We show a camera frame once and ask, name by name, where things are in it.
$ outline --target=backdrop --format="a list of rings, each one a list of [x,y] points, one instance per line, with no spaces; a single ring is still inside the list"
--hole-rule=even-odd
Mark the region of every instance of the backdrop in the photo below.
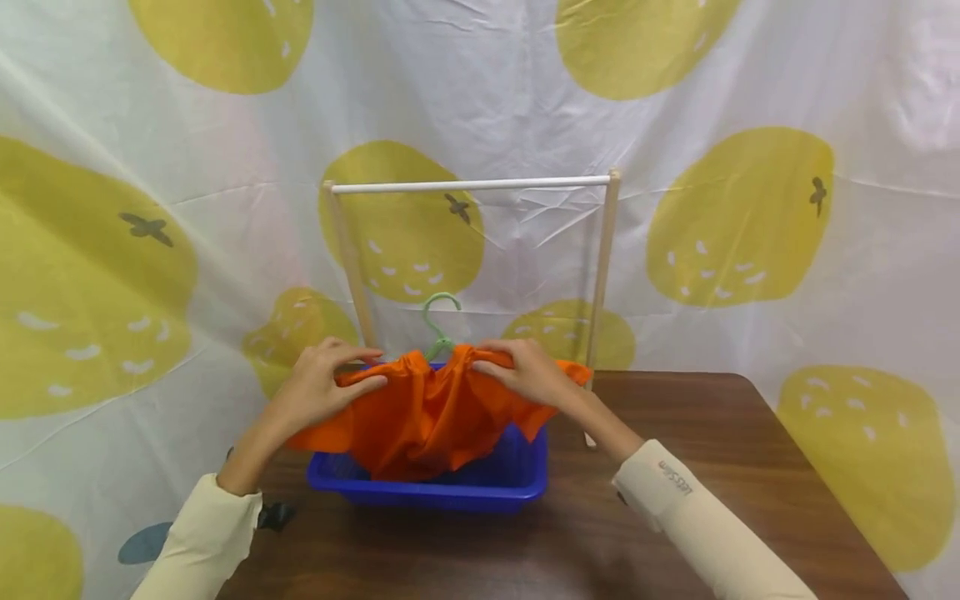
[[[742,373],[956,596],[958,40],[951,0],[3,3],[5,597],[126,598],[299,348],[357,339],[322,180],[612,166],[599,366]],[[386,349],[445,291],[457,340],[582,357],[600,193],[346,199]]]

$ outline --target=orange fabric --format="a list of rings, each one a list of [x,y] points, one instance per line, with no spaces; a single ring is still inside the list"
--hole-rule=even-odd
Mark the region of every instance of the orange fabric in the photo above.
[[[458,346],[438,371],[415,351],[393,363],[338,375],[342,387],[373,375],[386,375],[387,385],[358,398],[332,419],[304,429],[287,445],[349,452],[371,479],[422,481],[487,456],[511,422],[533,441],[557,411],[529,402],[474,371],[477,360],[514,365],[509,354]],[[583,365],[557,364],[579,385],[590,378]]]

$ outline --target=blue plastic basket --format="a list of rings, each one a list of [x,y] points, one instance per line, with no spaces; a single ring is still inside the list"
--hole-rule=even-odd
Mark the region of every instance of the blue plastic basket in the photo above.
[[[516,513],[546,491],[546,455],[545,428],[531,444],[510,425],[490,455],[422,483],[371,481],[349,454],[326,452],[313,455],[306,480],[313,489],[338,492],[353,504]]]

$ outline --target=hanger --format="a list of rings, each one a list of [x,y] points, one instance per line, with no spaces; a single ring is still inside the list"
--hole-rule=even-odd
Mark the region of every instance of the hanger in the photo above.
[[[441,298],[446,298],[448,300],[451,300],[453,302],[453,305],[457,307],[457,310],[461,310],[460,301],[454,298],[453,295],[448,294],[447,292],[437,292],[436,294],[428,298],[427,301],[423,304],[423,320],[426,321],[427,326],[433,329],[434,333],[437,334],[437,341],[433,343],[433,346],[431,346],[430,349],[424,355],[426,357],[427,362],[432,362],[433,359],[436,358],[437,355],[444,350],[446,350],[447,352],[452,352],[453,347],[455,346],[453,343],[453,340],[446,337],[446,334],[444,334],[444,332],[439,327],[437,327],[432,321],[430,321],[430,314],[429,314],[430,304],[432,304],[434,300],[439,300]]]

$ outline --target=clothing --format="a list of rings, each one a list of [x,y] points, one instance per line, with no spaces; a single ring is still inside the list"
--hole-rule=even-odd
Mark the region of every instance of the clothing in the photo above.
[[[213,600],[250,554],[263,507],[259,493],[235,496],[204,475],[170,527],[160,556],[131,600]]]
[[[664,532],[721,600],[816,600],[790,568],[683,463],[647,441],[613,478],[624,501]],[[236,497],[200,480],[132,600],[213,600],[247,558],[260,494]]]
[[[417,350],[395,362],[340,375],[340,387],[374,375],[386,376],[387,385],[357,398],[333,419],[304,429],[287,445],[312,452],[349,451],[373,480],[423,481],[490,454],[511,422],[532,442],[556,409],[530,402],[474,371],[478,360],[514,366],[504,352],[460,345],[437,371]],[[578,385],[590,379],[587,367],[557,364]]]

